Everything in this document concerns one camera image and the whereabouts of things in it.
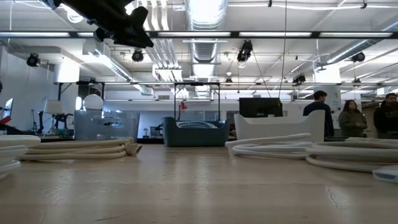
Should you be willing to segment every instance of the dark jacket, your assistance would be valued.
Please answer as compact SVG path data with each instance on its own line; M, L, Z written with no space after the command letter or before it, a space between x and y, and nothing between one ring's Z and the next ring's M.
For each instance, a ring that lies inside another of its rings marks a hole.
M374 126L380 133L398 131L398 106L388 106L383 101L373 114Z
M359 111L357 112L341 112L338 117L338 123L341 128L343 137L363 137L363 130L368 128L366 118ZM358 127L356 124L364 124L363 127Z
M333 119L331 118L331 109L326 103L313 102L304 108L303 115L308 116L312 111L325 111L325 137L332 137L335 135L335 128L333 127Z

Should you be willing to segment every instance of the woman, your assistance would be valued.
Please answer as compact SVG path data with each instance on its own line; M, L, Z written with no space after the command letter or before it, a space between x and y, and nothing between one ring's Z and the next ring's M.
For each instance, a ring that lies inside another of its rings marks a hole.
M343 112L341 112L338 118L338 122L344 137L363 138L363 130L368 128L366 118L358 110L354 100L346 101Z

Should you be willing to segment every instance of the black monitor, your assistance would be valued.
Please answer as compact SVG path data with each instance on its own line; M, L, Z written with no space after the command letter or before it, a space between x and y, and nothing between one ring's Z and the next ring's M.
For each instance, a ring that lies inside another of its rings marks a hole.
M283 116L279 98L240 98L239 114L245 118L267 118Z
M2 118L6 118L8 116L11 117L11 112L12 112L12 104L14 102L14 99L11 98L7 101L6 106L4 107L4 113L2 115Z
M160 131L157 130L157 127L150 127L150 135L152 137L161 137Z

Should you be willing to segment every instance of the table surface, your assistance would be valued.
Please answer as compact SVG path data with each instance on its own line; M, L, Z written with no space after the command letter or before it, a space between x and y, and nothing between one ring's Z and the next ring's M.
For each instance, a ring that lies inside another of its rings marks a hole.
M398 186L225 148L145 145L137 158L24 162L0 181L0 223L391 223Z

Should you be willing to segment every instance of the metal frame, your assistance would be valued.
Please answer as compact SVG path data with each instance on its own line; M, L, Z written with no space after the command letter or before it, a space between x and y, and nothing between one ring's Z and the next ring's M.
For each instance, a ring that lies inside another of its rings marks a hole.
M218 120L221 121L221 96L220 96L220 83L218 82L177 82L174 83L174 119L175 119L175 115L177 113L177 97L175 97L175 95L177 94L177 86L178 85L190 85L190 86L204 86L204 85L208 85L208 86L212 86L212 85L216 85L218 87Z
M189 33L191 35L172 35L172 33ZM206 31L209 35L201 35L202 31L195 31L195 30L157 30L157 31L148 31L147 34L151 39L398 39L398 32L375 32L375 31L229 31L229 30L219 30L219 31ZM226 36L217 36L216 33L219 32L227 32L229 35ZM259 35L254 36L240 36L241 33L248 32L248 33L258 33ZM288 33L291 35L280 35L280 33ZM308 36L300 36L295 35L299 33L311 33ZM57 33L67 33L68 35L56 35ZM92 31L9 31L9 30L0 30L0 38L10 38L10 39L92 39L94 38L91 36ZM329 33L329 34L340 34L340 36L322 36L322 33ZM341 34L358 34L359 36L342 36ZM390 36L376 36L375 34L392 34Z
M189 85L191 82L182 82L181 85ZM172 86L176 83L172 82L106 82L107 85L164 85L164 86ZM398 86L398 83L312 83L312 82L304 82L304 83L280 83L280 82L266 82L267 86L325 86L325 85L337 85L337 86ZM220 85L220 86L231 86L231 85L239 85L239 86L264 86L264 82L234 82L234 83L226 83L226 82L214 82L212 85Z
M101 99L105 100L105 82L83 82L83 81L79 81L79 82L75 82L75 83L63 83L63 82L58 82L58 83L54 83L56 85L58 85L58 101L61 100L61 96L62 93L67 90L67 88L69 88L71 85L94 85L94 84L101 84ZM62 89L62 86L64 84L68 84L67 87L65 87L64 89Z

